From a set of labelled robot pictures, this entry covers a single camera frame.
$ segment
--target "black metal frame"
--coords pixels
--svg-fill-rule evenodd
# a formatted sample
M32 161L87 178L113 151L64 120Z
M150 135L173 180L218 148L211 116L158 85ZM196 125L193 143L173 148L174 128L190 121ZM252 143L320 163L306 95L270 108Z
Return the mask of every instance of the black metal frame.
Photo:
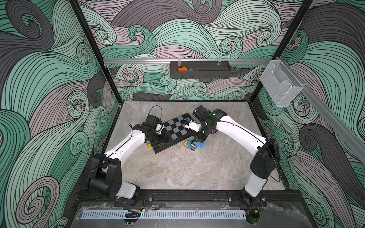
M76 18L82 28L82 30L85 33L86 39L88 40L91 50L94 52L94 55L96 57L96 60L98 61L101 70L104 73L105 78L107 79L110 88L113 91L113 94L115 95L116 100L118 101L119 105L123 104L123 101L121 99L121 97L119 96L118 90L113 82L113 78L112 75L110 74L109 70L105 67L104 65L104 61L103 61L103 56L101 55L101 52L99 50L99 48L97 47L96 41L91 33L90 27L86 22L85 16L82 13L81 7L78 4L77 0L69 0L70 5L76 15Z
M184 203L222 203L228 204L230 207L237 207L241 210L249 210L251 207L247 206L237 206L234 204L234 195L241 194L240 190L152 190L152 189L141 189L140 197L147 200L150 207L154 209L159 208L172 208L173 204L184 204ZM103 203L108 202L113 204L114 206L123 206L124 209L136 209L142 208L142 201L135 206L125 206L121 203L118 203L120 199L109 199L105 196L97 198L96 200L89 200L90 198L95 198L98 194L92 192L90 190L82 190L78 196L78 200L75 202L73 207L73 216L76 214L76 211L80 205L80 203L84 202L94 202L94 203ZM313 228L317 228L317 224L315 223L314 218L302 196L300 191L297 190L286 190L286 191L262 191L262 195L260 196L261 203L264 207L267 206L267 203L283 203L283 202L299 202L301 203L308 220L310 221ZM256 202L253 209L260 210L261 203ZM73 221L73 217L69 218L68 226L70 226Z
M276 60L277 57L280 57L283 54L285 48L287 47L288 43L290 42L290 40L294 36L296 30L298 29L301 21L303 20L305 14L307 13L307 11L308 11L309 7L311 6L312 2L313 2L313 0L304 0L303 1L303 3L301 4L301 6L298 10L298 13L293 18L293 21L290 24L289 29L285 33L283 40L281 41L278 48L276 49L276 52L275 52L272 60ZM251 105L255 101L255 99L257 98L257 96L258 96L259 92L261 91L261 89L262 89L262 83L259 82L257 84L257 87L256 87L255 91L253 92L252 96L250 97L249 105Z
M114 130L116 121L121 112L123 100L119 96L118 90L113 82L113 78L112 78L109 70L104 65L101 52L97 47L97 44L94 40L94 37L91 33L91 30L90 30L88 24L86 22L85 16L82 13L80 5L78 4L78 1L69 0L69 2L71 4L72 9L75 12L75 15L79 21L79 24L81 25L82 30L85 33L85 36L91 46L91 49L93 50L95 57L96 57L98 63L100 64L100 67L113 91L113 94L115 95L115 97L119 103L119 107L118 107L116 115L113 119L112 126L110 128L110 131L107 135L107 138L105 140L105 143L104 143L104 146L102 149L102 152L105 152L106 146L109 142L109 139ZM313 0L304 0L303 1L302 5L300 6L300 8L298 10L297 15L294 17L287 33L285 34L282 42L280 43L278 49L276 50L276 52L273 56L273 59L276 59L276 57L279 57L282 55L287 44L290 42L291 38L295 34L297 28L300 25L300 22L304 18L305 14L306 14L307 10L309 9L312 2L313 2ZM253 102L257 98L261 89L262 89L262 84L261 84L261 82L259 82L255 91L253 92L253 94L251 95L250 99L247 102L249 103L249 107L259 126L262 136L266 137L265 131L264 131L264 129L260 123L260 120L253 107ZM307 215L310 223L312 224L312 226L314 228L316 228L317 224L315 223L315 220L313 219L313 217L310 213L310 210L309 210L308 206L306 205L300 191L288 190L289 184L281 169L280 164L279 164L279 168L280 168L280 170L278 170L278 172L279 172L280 178L282 179L286 190L285 191L262 191L262 195L260 196L260 198L261 199L265 198L265 201L264 202L261 201L261 202L275 203L275 202L283 202L283 201L288 201L288 200L300 202L306 212L306 215ZM148 198L147 200L149 200L150 197L152 198L151 206L154 208L160 208L160 206L166 205L169 202L182 202L182 203L184 203L184 202L200 202L200 203L202 203L202 202L224 202L224 203L230 204L231 206L235 206L235 205L233 205L234 200L232 199L231 196L238 195L238 194L241 194L240 190L143 190L143 189L140 190L141 197L146 198L146 199ZM108 199L105 196L102 196L102 197L99 197L99 196L100 196L100 194L92 192L90 190L80 191L77 201L74 204L73 217L75 216L75 213L81 202L106 202L106 201L115 202L115 203L117 202L117 199ZM256 202L254 206L255 206L255 208L259 208L259 207L261 207L261 204L258 204ZM240 205L239 207L240 207L240 209L247 209L247 207L245 207L245 206ZM73 221L73 217L69 218L66 227L70 227L71 222Z

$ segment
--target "red wire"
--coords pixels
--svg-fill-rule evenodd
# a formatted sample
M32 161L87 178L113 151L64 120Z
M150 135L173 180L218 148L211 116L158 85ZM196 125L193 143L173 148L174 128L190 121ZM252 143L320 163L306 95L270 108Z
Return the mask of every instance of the red wire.
M247 214L248 214L248 213L252 210L253 206L254 206L254 205L252 205L251 209L247 212Z
M258 200L258 199L256 199L256 200L257 200L257 201L259 201L259 202L261 203L261 201L260 201L260 200ZM254 206L254 205L252 205L251 209L247 212L247 214L248 214L248 213L252 210L253 206ZM261 208L262 208L262 209L264 209L264 205L263 205L262 203L261 203Z
M143 201L145 201L145 202L147 203L147 205L148 205L147 210L148 210L148 209L149 209L149 207L150 207L149 203L148 203L148 202L147 202L147 200L145 200L145 199L143 199Z

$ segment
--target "white vented panel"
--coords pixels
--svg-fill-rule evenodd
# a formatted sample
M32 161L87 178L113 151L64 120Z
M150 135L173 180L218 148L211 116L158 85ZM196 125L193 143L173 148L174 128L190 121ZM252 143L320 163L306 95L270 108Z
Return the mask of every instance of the white vented panel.
M81 219L127 219L128 210L84 210ZM246 219L244 210L173 210L147 212L139 219Z

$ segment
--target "orange block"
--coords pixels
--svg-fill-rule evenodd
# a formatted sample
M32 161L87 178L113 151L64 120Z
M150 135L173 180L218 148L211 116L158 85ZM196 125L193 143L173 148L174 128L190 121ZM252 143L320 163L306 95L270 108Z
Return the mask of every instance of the orange block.
M177 69L178 71L187 71L188 69L186 67L181 67Z

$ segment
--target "blue block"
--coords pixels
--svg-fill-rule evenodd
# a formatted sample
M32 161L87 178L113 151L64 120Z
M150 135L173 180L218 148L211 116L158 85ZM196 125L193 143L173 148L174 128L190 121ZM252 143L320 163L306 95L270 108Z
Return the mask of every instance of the blue block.
M186 146L187 146L187 148L189 149L191 149L192 151L195 151L195 149L196 149L196 147L200 147L200 148L204 148L204 146L205 146L205 143L197 143L197 142L194 142L194 145L195 145L195 147L194 146L192 146L192 144L191 144L191 141L190 140L188 140L188 142L186 143Z
M194 144L197 145L198 147L202 148L202 149L205 146L205 143L197 143L197 142L194 142Z

